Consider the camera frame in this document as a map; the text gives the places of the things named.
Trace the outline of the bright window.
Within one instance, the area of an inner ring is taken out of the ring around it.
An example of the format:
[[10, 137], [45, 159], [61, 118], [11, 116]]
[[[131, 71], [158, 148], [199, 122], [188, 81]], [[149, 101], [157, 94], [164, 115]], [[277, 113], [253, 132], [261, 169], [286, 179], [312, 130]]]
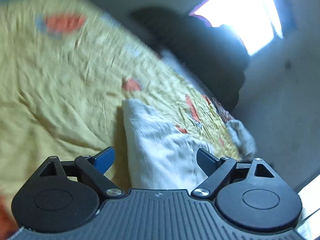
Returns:
[[251, 56], [274, 38], [284, 38], [274, 0], [203, 0], [189, 15], [215, 28], [230, 27]]

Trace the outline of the white textured pants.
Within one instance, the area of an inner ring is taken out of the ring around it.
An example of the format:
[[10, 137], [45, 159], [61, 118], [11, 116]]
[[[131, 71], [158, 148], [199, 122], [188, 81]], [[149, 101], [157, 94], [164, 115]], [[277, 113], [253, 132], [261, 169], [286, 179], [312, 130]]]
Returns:
[[196, 161], [200, 148], [214, 147], [180, 132], [158, 110], [138, 99], [122, 101], [127, 159], [135, 189], [193, 191], [207, 175]]

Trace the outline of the dark green headboard cushion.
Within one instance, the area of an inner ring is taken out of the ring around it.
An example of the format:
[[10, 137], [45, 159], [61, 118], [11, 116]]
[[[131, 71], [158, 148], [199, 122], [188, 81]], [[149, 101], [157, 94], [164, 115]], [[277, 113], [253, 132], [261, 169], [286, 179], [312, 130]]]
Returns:
[[185, 64], [226, 110], [235, 109], [250, 56], [230, 27], [211, 27], [198, 17], [162, 7], [138, 9], [130, 16]]

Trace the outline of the grey white cloth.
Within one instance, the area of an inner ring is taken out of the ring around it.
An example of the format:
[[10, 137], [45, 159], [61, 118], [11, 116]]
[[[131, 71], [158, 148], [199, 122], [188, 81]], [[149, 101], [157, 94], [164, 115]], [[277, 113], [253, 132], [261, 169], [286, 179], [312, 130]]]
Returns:
[[252, 161], [257, 153], [254, 137], [240, 120], [229, 120], [226, 123], [232, 142], [236, 145], [242, 162]]

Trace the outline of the yellow floral quilt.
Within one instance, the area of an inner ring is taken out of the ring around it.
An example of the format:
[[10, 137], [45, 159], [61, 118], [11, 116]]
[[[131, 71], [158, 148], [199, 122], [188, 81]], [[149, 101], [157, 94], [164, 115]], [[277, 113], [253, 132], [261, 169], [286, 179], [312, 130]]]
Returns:
[[108, 146], [107, 177], [131, 181], [121, 103], [139, 99], [240, 158], [210, 100], [88, 0], [1, 1], [1, 239], [17, 230], [14, 195], [50, 155], [71, 160]]

